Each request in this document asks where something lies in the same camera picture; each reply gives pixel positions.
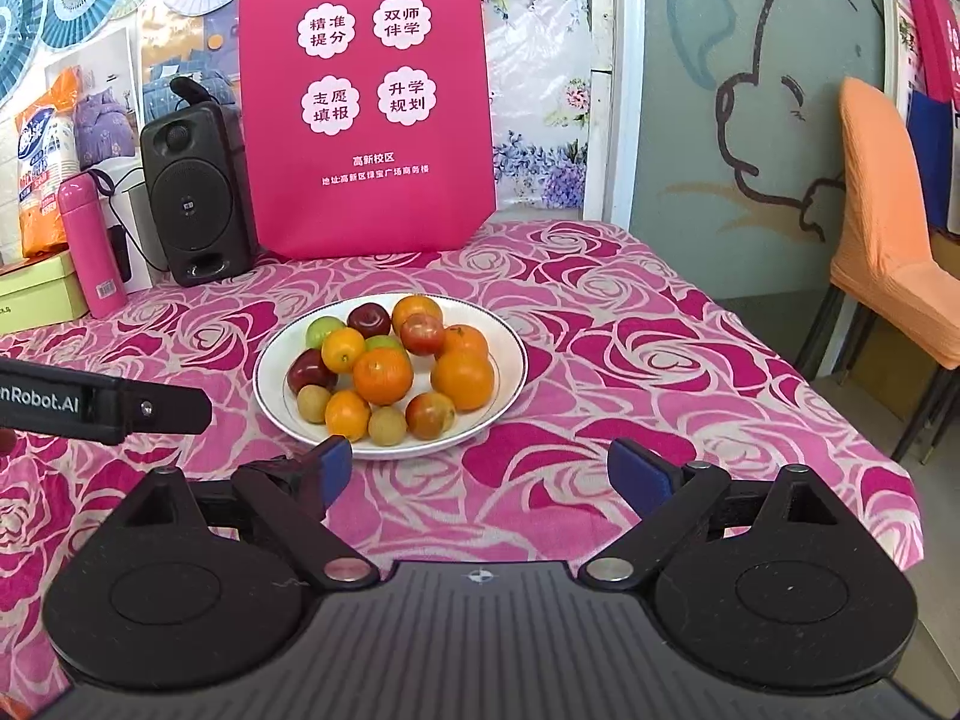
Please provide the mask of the person's left hand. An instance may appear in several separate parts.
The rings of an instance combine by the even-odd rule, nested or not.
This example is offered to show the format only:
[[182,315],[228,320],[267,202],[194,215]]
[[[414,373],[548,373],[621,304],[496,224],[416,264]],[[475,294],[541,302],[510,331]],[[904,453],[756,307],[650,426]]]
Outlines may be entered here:
[[6,457],[13,452],[16,447],[16,434],[10,429],[2,427],[0,429],[0,455]]

